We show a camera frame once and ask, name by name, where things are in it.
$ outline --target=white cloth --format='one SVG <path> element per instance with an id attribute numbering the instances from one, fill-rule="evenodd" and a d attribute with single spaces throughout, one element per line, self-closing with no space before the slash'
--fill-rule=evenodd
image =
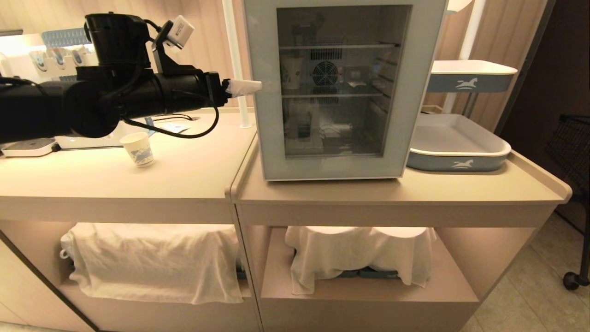
<path id="1" fill-rule="evenodd" d="M 61 238 L 89 297 L 202 304 L 243 301 L 233 225 L 78 223 Z"/>
<path id="2" fill-rule="evenodd" d="M 399 273 L 406 285 L 426 286 L 436 233 L 426 227 L 289 226 L 287 245 L 297 249 L 291 265 L 293 294 L 313 294 L 315 280 L 370 266 Z"/>

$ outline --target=white pole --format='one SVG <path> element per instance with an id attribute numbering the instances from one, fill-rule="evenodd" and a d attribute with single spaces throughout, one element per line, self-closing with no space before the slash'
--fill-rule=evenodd
<path id="1" fill-rule="evenodd" d="M 238 33 L 235 29 L 234 6 L 232 0 L 223 0 L 223 13 L 225 17 L 225 29 L 227 30 L 227 39 L 230 42 L 231 65 L 234 68 L 234 78 L 242 80 L 242 64 L 240 62 L 240 47 L 238 45 Z M 240 128 L 250 128 L 250 117 L 246 105 L 246 97 L 238 97 L 238 106 L 240 108 L 241 125 Z"/>
<path id="2" fill-rule="evenodd" d="M 467 31 L 465 32 L 465 38 L 463 38 L 461 51 L 459 52 L 459 60 L 468 60 L 471 56 L 471 50 L 473 49 L 473 43 L 476 40 L 477 30 L 479 29 L 481 16 L 483 15 L 483 9 L 485 7 L 486 0 L 473 0 L 473 9 L 471 10 L 471 16 L 469 17 L 469 23 L 467 24 Z M 453 111 L 456 98 L 456 93 L 447 93 L 444 106 L 442 107 L 443 113 L 449 114 Z"/>

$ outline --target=robotic arm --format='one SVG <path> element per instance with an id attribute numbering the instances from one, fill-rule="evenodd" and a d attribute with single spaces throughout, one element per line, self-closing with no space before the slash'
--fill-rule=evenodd
<path id="1" fill-rule="evenodd" d="M 158 30 L 155 40 L 149 36 L 148 24 Z M 176 64 L 166 55 L 165 44 L 182 47 L 170 38 L 178 37 L 182 27 L 172 21 L 158 27 L 137 16 L 111 12 L 87 15 L 84 29 L 99 65 L 78 67 L 76 81 L 36 84 L 0 77 L 0 144 L 59 135 L 98 138 L 112 132 L 120 120 L 180 138 L 202 137 L 215 128 L 217 107 L 231 97 L 226 92 L 230 80 L 220 81 L 214 71 Z M 158 74 L 150 68 L 148 41 L 153 41 Z M 196 135 L 132 120 L 203 107 L 215 109 L 215 120 Z"/>

